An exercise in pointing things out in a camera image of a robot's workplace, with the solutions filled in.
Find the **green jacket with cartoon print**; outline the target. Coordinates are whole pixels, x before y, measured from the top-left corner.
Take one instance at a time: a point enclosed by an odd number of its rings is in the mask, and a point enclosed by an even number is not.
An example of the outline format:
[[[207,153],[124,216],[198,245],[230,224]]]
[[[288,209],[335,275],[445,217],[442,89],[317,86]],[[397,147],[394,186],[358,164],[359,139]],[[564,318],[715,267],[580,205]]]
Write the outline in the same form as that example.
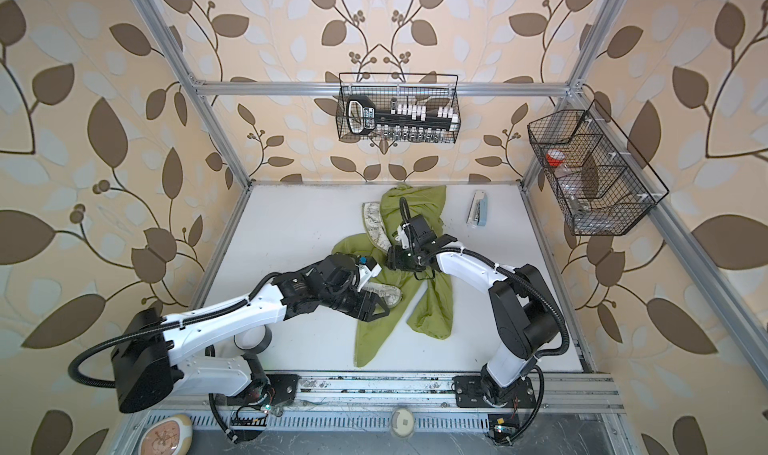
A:
[[[380,214],[390,240],[394,239],[396,228],[402,223],[400,199],[407,201],[411,215],[422,215],[438,236],[444,233],[441,215],[446,202],[446,187],[400,184],[389,189],[380,199]],[[374,281],[400,289],[402,299],[388,316],[357,325],[355,367],[362,368],[374,359],[413,300],[417,303],[407,320],[411,330],[438,340],[451,335],[454,302],[450,276],[437,273],[431,279],[419,280],[411,272],[383,267]]]

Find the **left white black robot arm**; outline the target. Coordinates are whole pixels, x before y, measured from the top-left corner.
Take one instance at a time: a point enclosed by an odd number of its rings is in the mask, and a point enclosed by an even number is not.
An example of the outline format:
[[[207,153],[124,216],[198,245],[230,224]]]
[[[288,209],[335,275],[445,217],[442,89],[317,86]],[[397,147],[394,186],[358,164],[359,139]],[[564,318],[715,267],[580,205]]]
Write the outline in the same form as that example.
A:
[[[384,318],[387,304],[367,287],[381,270],[372,256],[337,253],[298,271],[272,272],[250,293],[206,308],[168,316],[145,309],[123,335],[78,354],[68,375],[81,385],[114,390],[123,414],[171,395],[242,396],[267,383],[257,355],[245,350],[217,358],[206,348],[320,306],[363,322]]]

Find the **round white puck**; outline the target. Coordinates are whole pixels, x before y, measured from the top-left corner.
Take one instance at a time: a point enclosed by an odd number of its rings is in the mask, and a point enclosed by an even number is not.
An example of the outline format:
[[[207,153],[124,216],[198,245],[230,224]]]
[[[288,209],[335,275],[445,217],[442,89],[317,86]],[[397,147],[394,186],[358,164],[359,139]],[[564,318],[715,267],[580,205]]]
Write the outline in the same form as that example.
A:
[[[414,413],[405,407],[396,408],[391,416],[390,431],[401,439],[407,439],[415,432],[416,418]]]

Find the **red capped bottle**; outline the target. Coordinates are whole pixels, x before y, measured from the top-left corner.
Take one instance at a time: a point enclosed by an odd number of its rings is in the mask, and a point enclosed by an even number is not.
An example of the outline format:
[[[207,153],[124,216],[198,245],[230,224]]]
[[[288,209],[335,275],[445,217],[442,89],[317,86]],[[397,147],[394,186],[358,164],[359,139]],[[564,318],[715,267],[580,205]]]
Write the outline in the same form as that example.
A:
[[[565,163],[566,155],[559,149],[549,149],[545,154],[547,164],[552,168],[557,168]]]

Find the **grey stapler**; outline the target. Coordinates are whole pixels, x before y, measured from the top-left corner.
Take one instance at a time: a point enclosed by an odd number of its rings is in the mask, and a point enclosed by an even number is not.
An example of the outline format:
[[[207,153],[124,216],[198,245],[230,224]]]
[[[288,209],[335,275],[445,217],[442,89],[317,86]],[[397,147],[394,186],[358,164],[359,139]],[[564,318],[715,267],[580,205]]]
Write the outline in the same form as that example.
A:
[[[476,190],[470,204],[467,224],[474,227],[484,227],[487,224],[488,196],[484,190]]]

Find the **black rack of vials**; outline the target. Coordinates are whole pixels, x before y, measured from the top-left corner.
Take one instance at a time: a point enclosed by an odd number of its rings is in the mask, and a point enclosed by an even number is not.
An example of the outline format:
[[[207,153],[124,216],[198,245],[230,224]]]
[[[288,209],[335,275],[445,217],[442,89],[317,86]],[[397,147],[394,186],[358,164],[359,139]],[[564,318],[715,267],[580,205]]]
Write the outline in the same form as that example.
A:
[[[342,104],[341,120],[358,136],[443,138],[457,134],[461,117],[453,106],[429,109],[426,104],[400,102],[391,98],[377,104],[366,95],[351,95]]]

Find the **pink white round toy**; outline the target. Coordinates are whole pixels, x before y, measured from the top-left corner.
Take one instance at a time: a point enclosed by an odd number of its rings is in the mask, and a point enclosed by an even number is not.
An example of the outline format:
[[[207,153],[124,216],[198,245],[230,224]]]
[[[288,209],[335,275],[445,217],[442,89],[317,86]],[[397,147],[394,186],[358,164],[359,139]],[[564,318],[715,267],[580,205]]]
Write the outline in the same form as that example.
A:
[[[192,445],[192,420],[177,414],[158,421],[140,439],[140,455],[186,455]]]

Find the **grey tape roll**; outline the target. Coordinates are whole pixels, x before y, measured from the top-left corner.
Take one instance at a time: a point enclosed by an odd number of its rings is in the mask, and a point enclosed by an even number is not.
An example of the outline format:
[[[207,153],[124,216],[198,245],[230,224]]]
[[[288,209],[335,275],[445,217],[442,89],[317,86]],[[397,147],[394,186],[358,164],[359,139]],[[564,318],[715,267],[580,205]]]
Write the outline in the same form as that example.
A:
[[[261,325],[236,334],[233,337],[235,347],[243,352],[263,353],[272,342],[269,326]]]

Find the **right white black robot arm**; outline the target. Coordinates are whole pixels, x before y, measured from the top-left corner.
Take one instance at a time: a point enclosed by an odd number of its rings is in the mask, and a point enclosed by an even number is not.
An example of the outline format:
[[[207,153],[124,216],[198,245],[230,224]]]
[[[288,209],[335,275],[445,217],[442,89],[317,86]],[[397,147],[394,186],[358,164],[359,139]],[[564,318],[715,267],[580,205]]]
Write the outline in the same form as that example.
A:
[[[398,226],[388,263],[415,274],[453,276],[489,296],[500,346],[481,368],[480,389],[491,406],[508,405],[540,359],[563,355],[570,348],[562,310],[540,271],[530,264],[497,264],[449,234],[436,234],[422,215],[406,216]]]

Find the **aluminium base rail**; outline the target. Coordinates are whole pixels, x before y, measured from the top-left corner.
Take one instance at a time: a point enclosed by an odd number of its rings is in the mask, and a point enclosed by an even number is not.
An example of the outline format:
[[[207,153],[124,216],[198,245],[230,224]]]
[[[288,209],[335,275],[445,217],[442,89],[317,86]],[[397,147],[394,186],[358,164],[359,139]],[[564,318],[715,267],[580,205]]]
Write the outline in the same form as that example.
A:
[[[508,395],[488,403],[474,372],[269,371],[278,402],[291,409],[370,410],[406,406],[418,410],[510,411],[533,407],[540,383],[531,374]],[[540,410],[552,414],[624,414],[611,376],[546,372]]]

